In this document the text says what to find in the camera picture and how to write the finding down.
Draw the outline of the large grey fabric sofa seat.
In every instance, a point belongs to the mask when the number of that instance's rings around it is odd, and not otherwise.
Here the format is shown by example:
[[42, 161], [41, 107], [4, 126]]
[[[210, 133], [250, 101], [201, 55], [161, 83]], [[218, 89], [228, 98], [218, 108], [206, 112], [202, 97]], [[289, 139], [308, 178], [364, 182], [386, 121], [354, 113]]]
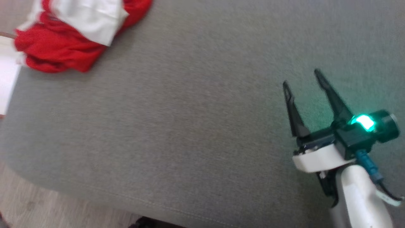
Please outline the large grey fabric sofa seat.
[[320, 69], [401, 135], [370, 153], [405, 195], [405, 0], [156, 0], [88, 73], [23, 67], [0, 158], [36, 185], [187, 228], [330, 228], [282, 83], [330, 126]]

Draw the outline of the red shirt with white sleeves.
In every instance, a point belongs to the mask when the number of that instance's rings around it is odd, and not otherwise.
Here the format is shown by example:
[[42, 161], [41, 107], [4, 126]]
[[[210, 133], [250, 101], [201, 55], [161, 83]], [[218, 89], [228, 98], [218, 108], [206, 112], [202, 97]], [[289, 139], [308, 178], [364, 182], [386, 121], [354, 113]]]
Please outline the red shirt with white sleeves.
[[146, 16], [153, 0], [34, 0], [16, 28], [19, 63], [59, 73], [87, 72], [117, 35]]

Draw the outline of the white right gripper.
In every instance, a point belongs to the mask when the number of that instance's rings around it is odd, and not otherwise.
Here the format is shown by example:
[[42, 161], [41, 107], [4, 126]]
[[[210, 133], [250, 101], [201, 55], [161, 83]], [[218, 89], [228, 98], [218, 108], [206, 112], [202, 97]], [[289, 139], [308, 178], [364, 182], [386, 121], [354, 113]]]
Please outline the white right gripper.
[[[348, 123], [353, 118], [351, 110], [320, 69], [315, 69], [314, 75], [329, 100], [333, 112], [333, 121]], [[293, 137], [297, 137], [298, 150], [294, 152], [293, 163], [298, 170], [305, 173], [315, 173], [333, 170], [355, 161], [353, 158], [346, 160], [344, 152], [336, 147], [332, 128], [310, 133], [297, 110], [295, 97], [287, 81], [283, 82], [283, 92], [291, 133]]]

